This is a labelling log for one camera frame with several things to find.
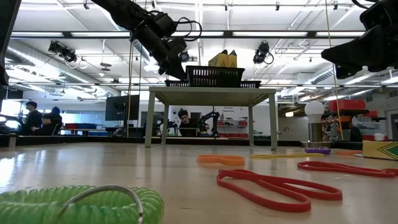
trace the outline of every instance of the red rubber band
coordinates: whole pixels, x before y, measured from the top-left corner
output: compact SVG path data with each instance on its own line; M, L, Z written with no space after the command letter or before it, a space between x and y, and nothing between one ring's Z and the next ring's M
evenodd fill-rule
M305 170L342 172L347 174L367 175L371 177L393 178L398 175L398 169L370 169L332 162L304 161L297 163L297 167Z
M248 170L219 170L218 173L219 173L217 175L218 185L230 189L232 191L235 191L236 193L251 200L252 202L273 210L278 210L283 212L307 212L311 209L311 201L308 197L322 199L322 200L341 200L343 198L341 190L327 185L317 184L314 182L283 178L283 177L273 177L268 175L259 175ZM223 181L222 178L224 177L250 180L268 190L275 191L277 193L294 198L298 200L299 203L276 202L273 200L266 199L254 193L251 193L241 187L238 187L232 183ZM301 189L299 187L294 187L289 184L311 187L314 189L326 191L327 193L314 192L311 190Z

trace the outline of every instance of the computer monitor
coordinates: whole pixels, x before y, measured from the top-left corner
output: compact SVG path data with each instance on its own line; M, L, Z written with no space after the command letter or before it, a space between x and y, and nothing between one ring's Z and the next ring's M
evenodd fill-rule
M124 113L128 113L128 96L115 96L106 99L105 121L124 121ZM130 96L130 120L138 120L139 95Z

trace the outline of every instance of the hair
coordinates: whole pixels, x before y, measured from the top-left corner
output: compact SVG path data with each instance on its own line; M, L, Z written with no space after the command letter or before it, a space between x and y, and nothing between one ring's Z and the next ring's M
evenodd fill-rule
M45 113L42 116L43 119L52 119L52 115L50 113Z
M52 108L51 113L52 114L60 114L60 108L58 108L57 106L54 106L54 108Z
M35 109L37 108L37 103L36 103L36 102L33 102L33 101L27 102L26 105L34 106Z
M178 117L181 119L181 117L184 115L188 116L188 111L181 108L180 111L178 112Z

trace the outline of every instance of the table leg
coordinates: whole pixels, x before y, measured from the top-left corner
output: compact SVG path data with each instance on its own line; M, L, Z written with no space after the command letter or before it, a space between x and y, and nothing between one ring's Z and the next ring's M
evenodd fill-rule
M164 105L162 144L166 144L167 129L169 127L169 104Z
M271 150L278 149L275 94L269 95L269 118L271 125Z
M254 131L253 131L253 105L249 105L249 144L254 146Z
M147 129L145 132L145 147L150 147L150 144L152 142L152 125L154 122L154 110L155 110L155 92L150 92L148 114L147 114Z

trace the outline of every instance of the purple object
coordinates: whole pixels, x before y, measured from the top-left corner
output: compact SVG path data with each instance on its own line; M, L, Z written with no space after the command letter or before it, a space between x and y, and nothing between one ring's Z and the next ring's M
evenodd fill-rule
M328 147L305 148L304 151L306 153L322 153L325 155L329 155L331 153L331 149Z

